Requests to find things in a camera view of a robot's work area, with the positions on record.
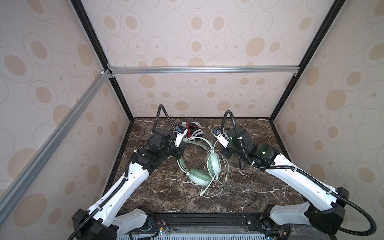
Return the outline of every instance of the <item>brown marble surface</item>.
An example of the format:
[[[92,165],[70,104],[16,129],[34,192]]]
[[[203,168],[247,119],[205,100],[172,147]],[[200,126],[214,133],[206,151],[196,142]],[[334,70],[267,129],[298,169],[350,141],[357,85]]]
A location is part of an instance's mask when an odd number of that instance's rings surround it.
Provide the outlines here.
[[[182,121],[199,122],[203,126],[204,137],[213,144],[216,139],[211,131],[214,127],[220,126],[222,120],[172,118],[172,121],[175,125]],[[153,118],[136,119],[114,182],[124,173],[127,157],[149,137],[153,123]],[[236,123],[248,130],[256,144],[267,143],[280,150],[267,120],[238,118]],[[165,118],[159,120],[157,127],[171,129],[171,125]],[[232,128],[230,119],[227,119],[225,127]],[[221,148],[222,145],[218,142],[215,149]],[[205,150],[188,144],[183,159],[188,169],[197,168],[204,171],[205,157]],[[223,192],[213,198],[204,198],[199,196],[201,186],[193,184],[179,169],[176,159],[170,157],[134,191],[120,212],[130,212],[139,205],[144,205],[154,212],[262,212],[268,204],[288,205],[303,202],[301,194],[280,179],[251,166],[240,170],[238,160],[234,157],[231,157],[228,162],[227,180],[225,176],[221,178],[224,185]],[[221,185],[214,182],[205,195],[210,196],[220,190]]]

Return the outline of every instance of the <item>patterned wallpaper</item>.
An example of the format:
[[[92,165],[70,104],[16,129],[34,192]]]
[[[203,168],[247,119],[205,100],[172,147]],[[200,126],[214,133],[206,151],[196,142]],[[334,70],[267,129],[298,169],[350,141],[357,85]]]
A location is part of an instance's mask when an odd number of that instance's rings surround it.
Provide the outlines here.
[[[73,214],[101,197],[127,128],[107,82],[2,225],[0,240],[67,239]]]
[[[100,70],[66,1],[2,1],[0,195]]]
[[[269,117],[293,73],[117,74],[135,117]]]
[[[113,66],[239,66],[297,65],[333,0],[82,2]]]
[[[384,235],[384,1],[353,0],[300,78],[275,124],[294,163],[334,187],[377,223]],[[368,221],[346,207],[342,227]]]

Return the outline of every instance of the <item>marble tabletop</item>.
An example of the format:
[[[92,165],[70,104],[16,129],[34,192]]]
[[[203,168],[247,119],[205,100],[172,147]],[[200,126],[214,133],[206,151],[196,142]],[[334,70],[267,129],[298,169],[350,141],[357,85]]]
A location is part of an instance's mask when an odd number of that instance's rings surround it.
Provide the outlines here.
[[[221,118],[172,118],[176,125],[181,122],[197,121],[202,125],[204,137],[213,144],[216,139],[211,131],[221,125]],[[114,182],[125,171],[127,157],[133,150],[141,146],[150,136],[154,118],[137,118]],[[254,143],[267,143],[280,150],[276,137],[266,119],[237,118],[237,126],[248,130]],[[160,118],[157,127],[171,129],[166,118]],[[230,119],[225,127],[232,128]],[[222,145],[218,142],[215,149],[220,150]],[[183,159],[188,167],[204,171],[206,151],[199,146],[188,144]],[[199,196],[201,186],[193,184],[183,173],[174,157],[166,159],[131,195],[120,209],[126,213],[139,205],[144,205],[153,212],[263,212],[268,204],[288,205],[303,202],[303,197],[286,183],[270,175],[246,166],[239,169],[238,160],[231,157],[229,160],[229,173],[227,179],[221,178],[224,190],[213,198]],[[221,185],[214,182],[205,195],[213,195],[221,190]]]

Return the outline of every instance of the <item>wall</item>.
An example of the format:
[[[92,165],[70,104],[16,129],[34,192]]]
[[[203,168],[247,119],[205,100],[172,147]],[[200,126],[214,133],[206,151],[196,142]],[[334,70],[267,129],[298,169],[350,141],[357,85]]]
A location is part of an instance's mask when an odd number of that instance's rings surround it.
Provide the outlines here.
[[[2,1],[0,195],[100,73],[91,49],[66,1]]]
[[[275,124],[292,160],[367,211],[384,235],[384,1],[350,1]],[[368,222],[347,207],[342,227]],[[363,239],[338,233],[338,239]]]
[[[107,82],[1,226],[0,240],[67,239],[73,214],[100,199],[127,128]]]
[[[110,64],[129,67],[298,65],[333,0],[83,0],[82,2]],[[186,100],[182,97],[184,106],[190,107],[186,111],[177,109],[176,104],[181,98],[176,97],[175,91],[181,91],[177,88],[183,88],[181,86],[184,85],[174,85],[174,77],[180,77],[182,78],[180,81],[185,82],[186,79],[190,79],[191,74],[145,76],[144,78],[153,78],[155,82],[153,86],[147,87],[137,84],[137,80],[140,80],[139,74],[135,74],[134,77],[120,76],[120,83],[126,83],[121,84],[126,93],[133,93],[132,96],[130,94],[125,96],[135,117],[153,116],[151,101],[156,101],[157,104],[170,102],[171,109],[176,106],[175,110],[170,110],[174,116],[215,117],[221,116],[227,109],[237,111],[237,116],[270,116],[270,109],[276,106],[278,97],[276,95],[274,100],[270,99],[268,103],[264,103],[266,101],[262,96],[269,99],[265,94],[275,92],[274,87],[268,85],[268,80],[271,81],[277,74],[266,74],[268,79],[265,87],[261,89],[262,92],[252,97],[249,97],[255,94],[252,91],[261,88],[255,82],[262,74],[248,76],[249,88],[248,84],[235,83],[226,87],[219,82],[223,83],[227,81],[226,78],[233,77],[227,77],[229,74],[215,75],[216,84],[185,86],[185,90],[190,93]],[[240,81],[239,78],[245,74],[233,75],[235,82]],[[206,77],[208,74],[199,74],[197,78],[203,82],[207,81]],[[131,90],[136,87],[141,93]],[[204,98],[198,89],[193,88],[201,88],[203,94],[208,88],[214,88],[215,94],[222,90],[234,94],[240,91],[245,92],[248,97],[237,99],[227,95],[216,98],[214,95]],[[284,89],[284,85],[279,85],[278,94]],[[170,97],[162,98],[161,93],[165,90],[169,92]],[[145,91],[152,91],[154,97],[147,98]],[[191,95],[193,91],[198,92],[196,96]],[[201,109],[198,106],[192,107],[194,104],[202,104],[192,103],[197,99],[201,99],[204,103]],[[252,111],[244,110],[243,105],[255,101],[254,99],[260,99],[256,104],[258,106],[268,104],[268,111],[259,111],[257,106]],[[239,100],[242,100],[239,103],[241,109],[231,107]],[[228,103],[218,107],[220,101]]]

